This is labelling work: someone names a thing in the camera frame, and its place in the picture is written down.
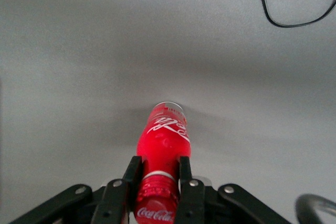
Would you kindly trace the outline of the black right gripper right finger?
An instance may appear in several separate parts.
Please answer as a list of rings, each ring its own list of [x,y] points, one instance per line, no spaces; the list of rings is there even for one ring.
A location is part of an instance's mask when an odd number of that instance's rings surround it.
[[[190,158],[180,158],[181,196],[174,223],[289,223],[237,184],[215,190],[193,178]]]

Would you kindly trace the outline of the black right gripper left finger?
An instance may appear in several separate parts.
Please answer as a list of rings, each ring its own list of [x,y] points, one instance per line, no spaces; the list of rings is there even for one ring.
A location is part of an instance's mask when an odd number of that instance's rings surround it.
[[[129,223],[141,172],[142,159],[134,156],[122,178],[96,191],[85,184],[73,185],[11,223]]]

